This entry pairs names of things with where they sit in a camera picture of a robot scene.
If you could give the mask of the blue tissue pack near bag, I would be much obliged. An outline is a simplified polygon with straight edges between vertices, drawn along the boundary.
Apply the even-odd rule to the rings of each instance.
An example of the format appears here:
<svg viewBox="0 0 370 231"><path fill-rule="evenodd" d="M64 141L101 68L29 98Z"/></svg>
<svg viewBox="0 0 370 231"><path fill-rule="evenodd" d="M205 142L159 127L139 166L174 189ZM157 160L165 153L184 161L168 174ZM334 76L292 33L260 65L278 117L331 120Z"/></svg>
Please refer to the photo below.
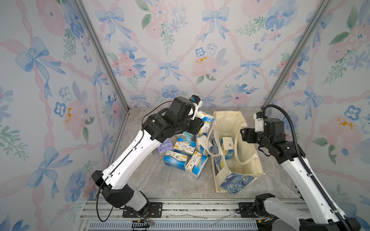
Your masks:
<svg viewBox="0 0 370 231"><path fill-rule="evenodd" d="M209 157L209 153L213 152L213 144L208 140L207 136L202 135L196 139L196 151Z"/></svg>

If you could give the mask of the black mounting plate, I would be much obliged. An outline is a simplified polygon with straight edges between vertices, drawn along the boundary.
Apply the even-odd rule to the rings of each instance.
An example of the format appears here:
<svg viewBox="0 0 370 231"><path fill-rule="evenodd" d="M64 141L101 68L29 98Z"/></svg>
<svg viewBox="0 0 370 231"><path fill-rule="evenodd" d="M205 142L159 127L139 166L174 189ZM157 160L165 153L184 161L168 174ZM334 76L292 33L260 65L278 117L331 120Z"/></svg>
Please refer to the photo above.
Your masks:
<svg viewBox="0 0 370 231"><path fill-rule="evenodd" d="M163 203L149 202L143 209L136 211L131 207L125 206L123 208L123 218L161 218Z"/></svg>
<svg viewBox="0 0 370 231"><path fill-rule="evenodd" d="M253 202L240 202L238 203L239 208L236 209L236 213L240 214L242 218L256 218L254 212L254 203Z"/></svg>

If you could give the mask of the blue white tissue pack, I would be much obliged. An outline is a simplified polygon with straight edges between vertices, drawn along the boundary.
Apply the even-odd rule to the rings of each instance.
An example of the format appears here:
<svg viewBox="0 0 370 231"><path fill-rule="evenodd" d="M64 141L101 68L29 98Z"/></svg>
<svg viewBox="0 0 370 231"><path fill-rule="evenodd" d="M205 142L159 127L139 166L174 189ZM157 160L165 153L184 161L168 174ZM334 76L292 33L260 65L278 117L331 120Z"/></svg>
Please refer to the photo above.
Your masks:
<svg viewBox="0 0 370 231"><path fill-rule="evenodd" d="M222 137L221 148L223 150L225 159L231 159L234 155L234 141L232 137Z"/></svg>
<svg viewBox="0 0 370 231"><path fill-rule="evenodd" d="M201 137L203 135L207 135L207 133L209 132L213 122L214 122L214 116L208 114L208 113L205 113L205 112L202 112L202 111L198 111L197 114L196 114L196 117L200 118L202 121L203 121L203 126L201 127L201 129L199 130L198 134L197 134L197 137Z"/></svg>

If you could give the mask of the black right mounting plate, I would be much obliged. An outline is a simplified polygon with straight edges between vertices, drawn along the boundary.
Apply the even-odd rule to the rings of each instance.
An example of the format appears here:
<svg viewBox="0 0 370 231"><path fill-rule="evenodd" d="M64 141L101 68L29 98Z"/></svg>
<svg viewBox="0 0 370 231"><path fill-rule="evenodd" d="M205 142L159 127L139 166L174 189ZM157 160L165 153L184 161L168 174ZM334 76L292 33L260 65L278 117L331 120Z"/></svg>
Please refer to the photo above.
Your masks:
<svg viewBox="0 0 370 231"><path fill-rule="evenodd" d="M239 208L236 209L236 213L240 214L242 218L256 218L254 212L254 203L253 202L240 202L238 203Z"/></svg>

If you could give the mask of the left aluminium corner post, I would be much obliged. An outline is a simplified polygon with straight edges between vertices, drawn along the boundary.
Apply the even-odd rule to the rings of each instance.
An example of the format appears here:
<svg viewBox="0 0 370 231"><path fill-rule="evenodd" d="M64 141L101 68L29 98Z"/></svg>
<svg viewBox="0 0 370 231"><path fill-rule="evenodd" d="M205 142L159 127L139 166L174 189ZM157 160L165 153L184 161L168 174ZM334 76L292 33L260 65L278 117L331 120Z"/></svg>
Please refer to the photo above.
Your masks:
<svg viewBox="0 0 370 231"><path fill-rule="evenodd" d="M124 95L122 90L119 87L119 83L116 79L116 77L113 74L112 68L110 67L110 64L108 63L108 58L104 52L104 49L102 47L102 44L98 38L98 35L96 33L96 30L94 29L94 26L91 22L91 19L85 9L83 1L80 0L72 0L72 5L76 8L76 12L78 16L80 17L83 26L85 27L87 34L92 42L92 46L94 50L97 53L98 59L101 61L103 69L106 71L109 80L111 81L113 85L113 89L116 91L116 94L118 96L119 102L123 106L125 112L129 111L128 104L126 100L124 99Z"/></svg>

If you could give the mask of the blue cartoon tissue pack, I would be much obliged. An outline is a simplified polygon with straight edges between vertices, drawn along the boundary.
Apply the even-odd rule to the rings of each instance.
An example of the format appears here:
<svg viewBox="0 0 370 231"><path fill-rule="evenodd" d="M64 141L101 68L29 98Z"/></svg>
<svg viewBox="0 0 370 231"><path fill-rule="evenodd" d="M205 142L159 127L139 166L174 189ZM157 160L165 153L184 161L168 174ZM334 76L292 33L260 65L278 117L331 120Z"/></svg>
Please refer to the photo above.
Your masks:
<svg viewBox="0 0 370 231"><path fill-rule="evenodd" d="M187 162L188 156L178 152L166 151L164 156L164 163L177 169L185 170Z"/></svg>
<svg viewBox="0 0 370 231"><path fill-rule="evenodd" d="M202 153L195 151L191 159L185 166L185 172L198 179L200 174L208 161L208 157L204 156Z"/></svg>
<svg viewBox="0 0 370 231"><path fill-rule="evenodd" d="M174 144L174 151L192 156L196 150L196 142L179 137Z"/></svg>

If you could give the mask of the teal tissue pack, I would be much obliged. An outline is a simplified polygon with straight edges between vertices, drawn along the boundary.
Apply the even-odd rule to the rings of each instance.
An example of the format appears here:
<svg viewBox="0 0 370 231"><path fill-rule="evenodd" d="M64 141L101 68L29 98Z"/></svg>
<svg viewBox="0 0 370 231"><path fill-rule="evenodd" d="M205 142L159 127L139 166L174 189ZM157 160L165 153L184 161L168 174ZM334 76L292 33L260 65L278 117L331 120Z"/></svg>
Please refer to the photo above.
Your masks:
<svg viewBox="0 0 370 231"><path fill-rule="evenodd" d="M178 135L180 138L184 138L186 140L190 140L190 141L196 141L196 135L193 135L189 132L183 132L181 134Z"/></svg>

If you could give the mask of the aluminium corner post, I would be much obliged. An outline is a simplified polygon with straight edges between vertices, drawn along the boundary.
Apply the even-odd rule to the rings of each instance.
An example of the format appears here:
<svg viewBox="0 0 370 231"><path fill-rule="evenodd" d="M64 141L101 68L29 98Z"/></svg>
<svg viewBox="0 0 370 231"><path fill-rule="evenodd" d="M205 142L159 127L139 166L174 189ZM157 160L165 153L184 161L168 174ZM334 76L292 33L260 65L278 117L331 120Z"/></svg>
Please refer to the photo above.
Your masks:
<svg viewBox="0 0 370 231"><path fill-rule="evenodd" d="M273 101L281 85L283 84L286 77L288 76L291 69L293 68L296 60L300 57L301 53L305 49L306 44L308 43L308 40L314 34L316 28L318 27L318 24L320 23L320 21L322 20L326 12L328 11L328 8L331 2L332 1L330 0L323 0L319 2L318 7L316 8L316 10L314 11L311 17L310 23L308 23L308 25L306 26L301 39L297 42L290 58L287 61L286 66L282 69L280 76L277 78L275 84L272 87L272 90L267 95L267 98L262 104L261 109L263 109L265 106L267 106Z"/></svg>
<svg viewBox="0 0 370 231"><path fill-rule="evenodd" d="M87 34L92 42L92 46L94 50L97 53L98 59L101 61L103 69L106 71L109 80L111 81L113 85L113 89L116 91L116 94L118 96L119 102L123 106L125 112L129 111L128 104L126 100L124 99L124 95L122 90L119 87L119 83L116 79L116 77L113 74L112 68L110 67L110 64L108 63L108 58L104 52L104 49L102 47L102 44L98 38L98 35L96 33L96 30L94 29L94 26L91 22L91 19L85 9L83 1L80 0L72 0L72 5L76 8L76 12L78 16L80 17L83 26L85 27Z"/></svg>

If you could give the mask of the right aluminium corner post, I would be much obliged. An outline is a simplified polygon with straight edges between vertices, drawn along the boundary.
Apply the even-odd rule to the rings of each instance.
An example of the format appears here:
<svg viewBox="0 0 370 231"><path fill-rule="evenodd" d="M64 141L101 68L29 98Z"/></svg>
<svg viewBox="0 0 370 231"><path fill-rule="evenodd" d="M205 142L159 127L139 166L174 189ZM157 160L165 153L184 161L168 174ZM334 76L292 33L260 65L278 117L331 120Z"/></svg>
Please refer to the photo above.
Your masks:
<svg viewBox="0 0 370 231"><path fill-rule="evenodd" d="M311 17L310 23L308 23L308 25L306 26L301 39L297 42L290 58L287 61L286 66L282 69L280 76L277 78L275 84L272 87L272 90L267 95L267 98L262 104L261 109L263 109L265 106L267 106L273 101L281 85L283 84L286 77L288 76L291 69L293 68L296 60L300 57L301 53L305 49L306 44L308 43L308 40L314 34L316 28L318 27L318 24L320 23L320 21L322 20L326 12L328 11L328 8L331 2L332 1L330 0L323 0L319 2L318 7L316 8L316 10L314 11Z"/></svg>

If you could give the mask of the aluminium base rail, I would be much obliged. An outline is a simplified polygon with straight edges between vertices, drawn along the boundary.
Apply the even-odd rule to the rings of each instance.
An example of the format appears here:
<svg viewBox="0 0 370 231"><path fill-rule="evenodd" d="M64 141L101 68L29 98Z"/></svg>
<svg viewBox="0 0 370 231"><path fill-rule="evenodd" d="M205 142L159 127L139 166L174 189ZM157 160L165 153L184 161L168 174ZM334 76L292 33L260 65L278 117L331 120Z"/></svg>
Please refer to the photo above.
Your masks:
<svg viewBox="0 0 370 231"><path fill-rule="evenodd" d="M242 218L236 213L240 202L253 202L254 199L158 199L162 202L161 218L147 218L149 231L192 230L230 231L257 230L256 218ZM123 209L112 209L105 201L86 203L78 220L76 231L143 231L140 218L123 218Z"/></svg>

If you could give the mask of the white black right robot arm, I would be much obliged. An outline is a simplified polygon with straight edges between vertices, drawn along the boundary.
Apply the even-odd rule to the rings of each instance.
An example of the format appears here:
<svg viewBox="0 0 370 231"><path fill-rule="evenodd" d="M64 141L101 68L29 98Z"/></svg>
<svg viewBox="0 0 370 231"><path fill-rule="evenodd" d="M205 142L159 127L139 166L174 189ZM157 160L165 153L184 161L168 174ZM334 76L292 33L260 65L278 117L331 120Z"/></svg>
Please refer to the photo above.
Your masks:
<svg viewBox="0 0 370 231"><path fill-rule="evenodd" d="M328 195L300 146L286 141L283 121L276 118L255 121L255 128L242 124L238 138L249 144L266 148L269 155L289 174L303 197L309 212L301 212L270 193L256 196L248 212L259 217L273 215L297 231L359 231L361 225L350 218Z"/></svg>

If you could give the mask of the blue white tissue pack back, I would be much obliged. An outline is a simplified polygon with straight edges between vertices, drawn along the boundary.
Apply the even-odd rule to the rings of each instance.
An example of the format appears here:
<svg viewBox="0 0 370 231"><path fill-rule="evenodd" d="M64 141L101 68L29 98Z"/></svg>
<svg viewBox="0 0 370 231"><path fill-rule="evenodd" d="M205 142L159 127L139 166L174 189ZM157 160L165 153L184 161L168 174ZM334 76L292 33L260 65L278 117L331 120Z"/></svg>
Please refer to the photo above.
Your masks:
<svg viewBox="0 0 370 231"><path fill-rule="evenodd" d="M201 129L199 130L198 134L197 134L197 137L201 137L203 135L207 135L207 133L209 132L213 122L214 122L214 116L208 114L208 113L205 113L205 112L202 112L202 111L198 111L197 114L196 114L196 117L200 118L202 121L203 121L203 126L201 127Z"/></svg>

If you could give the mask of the purple tissue pack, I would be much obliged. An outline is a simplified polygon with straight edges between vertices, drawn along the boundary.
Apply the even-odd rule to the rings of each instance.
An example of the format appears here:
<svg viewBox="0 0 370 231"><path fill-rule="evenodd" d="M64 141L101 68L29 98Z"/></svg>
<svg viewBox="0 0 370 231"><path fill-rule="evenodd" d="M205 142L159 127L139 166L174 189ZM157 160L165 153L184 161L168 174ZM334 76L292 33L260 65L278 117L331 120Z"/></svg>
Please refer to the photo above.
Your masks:
<svg viewBox="0 0 370 231"><path fill-rule="evenodd" d="M170 140L170 138L167 138L160 146L157 147L158 153L160 157L165 156L167 151L173 151L174 147Z"/></svg>

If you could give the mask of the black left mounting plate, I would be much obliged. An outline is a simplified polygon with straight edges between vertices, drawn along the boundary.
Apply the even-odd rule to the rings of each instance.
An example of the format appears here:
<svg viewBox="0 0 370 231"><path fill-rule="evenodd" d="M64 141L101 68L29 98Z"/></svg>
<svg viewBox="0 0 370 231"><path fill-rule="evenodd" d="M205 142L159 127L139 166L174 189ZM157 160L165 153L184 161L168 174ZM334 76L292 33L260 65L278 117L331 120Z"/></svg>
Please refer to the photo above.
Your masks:
<svg viewBox="0 0 370 231"><path fill-rule="evenodd" d="M149 202L143 209L136 211L131 207L125 206L123 208L123 218L161 218L163 203Z"/></svg>

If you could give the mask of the cream canvas tote bag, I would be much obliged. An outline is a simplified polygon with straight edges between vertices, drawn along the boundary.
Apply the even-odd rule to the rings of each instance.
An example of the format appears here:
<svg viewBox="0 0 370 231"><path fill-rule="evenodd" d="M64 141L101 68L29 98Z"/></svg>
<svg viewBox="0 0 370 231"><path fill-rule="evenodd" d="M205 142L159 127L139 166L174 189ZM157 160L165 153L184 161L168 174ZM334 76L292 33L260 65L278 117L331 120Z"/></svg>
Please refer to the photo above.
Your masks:
<svg viewBox="0 0 370 231"><path fill-rule="evenodd" d="M207 138L213 144L213 152L209 155L215 191L236 194L264 174L261 160L254 144L242 140L240 131L248 125L240 111L218 111L213 116L214 122ZM234 155L231 159L225 159L222 137L233 138Z"/></svg>

